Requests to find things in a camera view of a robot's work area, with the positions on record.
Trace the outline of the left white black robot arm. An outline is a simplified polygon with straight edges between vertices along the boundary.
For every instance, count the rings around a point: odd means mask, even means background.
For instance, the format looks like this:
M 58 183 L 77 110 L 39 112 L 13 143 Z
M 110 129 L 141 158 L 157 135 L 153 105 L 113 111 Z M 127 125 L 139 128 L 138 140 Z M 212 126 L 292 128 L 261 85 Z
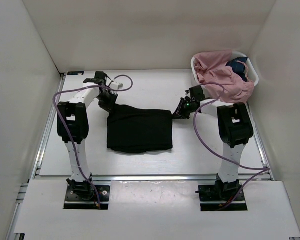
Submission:
M 57 112 L 57 134 L 64 142 L 71 164 L 67 183 L 74 194 L 84 201 L 94 200 L 100 206 L 100 195 L 93 182 L 86 155 L 89 134 L 87 109 L 97 99 L 99 106 L 111 112 L 123 84 L 112 80 L 105 72 L 97 71 L 93 78 L 83 81 L 81 88 L 63 90 L 53 97 Z

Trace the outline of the white front cover board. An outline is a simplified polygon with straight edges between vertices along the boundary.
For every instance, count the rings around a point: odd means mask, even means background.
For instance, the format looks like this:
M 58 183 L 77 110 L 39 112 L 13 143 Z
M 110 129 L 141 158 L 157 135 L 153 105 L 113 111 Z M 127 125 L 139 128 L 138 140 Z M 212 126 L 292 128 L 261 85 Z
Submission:
M 120 182 L 107 210 L 64 209 L 61 180 L 29 183 L 15 227 L 27 240 L 287 240 L 300 236 L 282 182 L 244 189 L 246 211 L 201 211 L 198 184 Z

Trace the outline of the white laundry basket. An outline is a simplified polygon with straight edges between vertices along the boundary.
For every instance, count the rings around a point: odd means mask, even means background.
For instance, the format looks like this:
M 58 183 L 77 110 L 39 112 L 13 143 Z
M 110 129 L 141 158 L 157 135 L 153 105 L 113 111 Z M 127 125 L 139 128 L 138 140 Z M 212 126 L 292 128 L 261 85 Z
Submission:
M 232 55 L 230 58 L 231 60 L 239 58 L 239 57 L 247 57 L 247 56 L 244 53 L 241 53 L 239 51 L 232 51 Z M 192 59 L 190 61 L 190 66 L 191 66 L 191 71 L 192 71 L 191 85 L 193 87 L 200 84 L 200 82 L 198 81 L 197 73 L 194 68 L 194 63 L 195 63 L 195 57 L 192 57 Z M 254 83 L 254 86 L 256 87 L 259 83 L 259 76 L 249 58 L 247 59 L 246 64 L 248 66 L 247 76 Z

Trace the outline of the navy blue garment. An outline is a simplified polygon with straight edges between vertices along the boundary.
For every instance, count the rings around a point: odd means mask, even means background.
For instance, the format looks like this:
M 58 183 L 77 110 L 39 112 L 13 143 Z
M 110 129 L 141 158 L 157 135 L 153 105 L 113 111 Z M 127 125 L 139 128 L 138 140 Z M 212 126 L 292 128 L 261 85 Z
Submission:
M 248 57 L 237 57 L 229 61 L 226 66 L 231 67 L 232 71 L 239 75 L 244 82 L 249 81 L 248 72 L 249 67 L 247 65 Z

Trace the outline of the pink garment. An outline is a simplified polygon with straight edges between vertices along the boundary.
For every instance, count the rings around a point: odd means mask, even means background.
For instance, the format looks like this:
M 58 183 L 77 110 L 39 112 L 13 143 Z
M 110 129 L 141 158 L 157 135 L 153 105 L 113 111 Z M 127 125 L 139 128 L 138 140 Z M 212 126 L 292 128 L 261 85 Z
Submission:
M 226 66 L 231 61 L 232 50 L 201 52 L 194 55 L 197 80 L 216 99 L 225 103 L 247 102 L 254 91 L 254 83 L 242 78 Z

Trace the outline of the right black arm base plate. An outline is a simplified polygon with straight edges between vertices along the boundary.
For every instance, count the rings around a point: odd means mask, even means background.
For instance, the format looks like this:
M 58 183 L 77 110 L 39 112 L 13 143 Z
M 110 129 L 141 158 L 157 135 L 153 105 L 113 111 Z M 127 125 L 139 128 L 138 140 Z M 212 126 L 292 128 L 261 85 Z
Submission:
M 241 212 L 248 210 L 243 190 L 234 198 L 237 191 L 220 194 L 215 185 L 199 185 L 195 193 L 199 195 L 201 212 Z

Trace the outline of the blue label sticker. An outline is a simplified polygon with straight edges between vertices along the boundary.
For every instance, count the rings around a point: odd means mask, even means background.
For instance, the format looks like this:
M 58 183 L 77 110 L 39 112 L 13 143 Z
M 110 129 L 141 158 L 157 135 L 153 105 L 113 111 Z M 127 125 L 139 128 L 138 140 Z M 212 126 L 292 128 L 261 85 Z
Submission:
M 84 75 L 84 71 L 69 71 L 67 73 L 68 76 L 82 76 Z

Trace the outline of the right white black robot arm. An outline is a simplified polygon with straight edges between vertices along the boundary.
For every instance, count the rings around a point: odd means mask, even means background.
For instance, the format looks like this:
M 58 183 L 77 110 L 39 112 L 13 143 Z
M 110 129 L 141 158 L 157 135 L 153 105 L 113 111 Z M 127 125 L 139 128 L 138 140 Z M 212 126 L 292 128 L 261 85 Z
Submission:
M 173 118 L 189 119 L 192 113 L 204 113 L 215 117 L 218 121 L 219 136 L 223 142 L 222 155 L 208 149 L 213 155 L 221 158 L 222 162 L 214 185 L 204 194 L 220 200 L 233 198 L 241 187 L 239 169 L 252 169 L 241 165 L 243 151 L 254 135 L 246 104 L 225 103 L 206 98 L 202 87 L 197 85 L 185 91 L 185 97 L 180 99 Z

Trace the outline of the black trousers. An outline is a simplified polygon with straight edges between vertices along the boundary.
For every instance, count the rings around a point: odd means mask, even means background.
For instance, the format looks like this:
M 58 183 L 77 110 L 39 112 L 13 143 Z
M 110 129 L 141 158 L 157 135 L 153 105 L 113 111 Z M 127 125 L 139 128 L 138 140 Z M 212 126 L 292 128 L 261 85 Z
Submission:
M 125 154 L 171 150 L 171 111 L 116 104 L 107 118 L 107 148 Z

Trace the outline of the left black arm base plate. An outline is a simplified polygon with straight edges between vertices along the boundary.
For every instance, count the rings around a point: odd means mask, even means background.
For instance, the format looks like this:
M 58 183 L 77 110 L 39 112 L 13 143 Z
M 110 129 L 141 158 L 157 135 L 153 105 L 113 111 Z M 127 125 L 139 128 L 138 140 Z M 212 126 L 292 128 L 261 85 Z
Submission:
M 111 187 L 95 185 L 95 189 L 87 182 L 72 183 L 67 186 L 63 208 L 65 210 L 108 210 Z

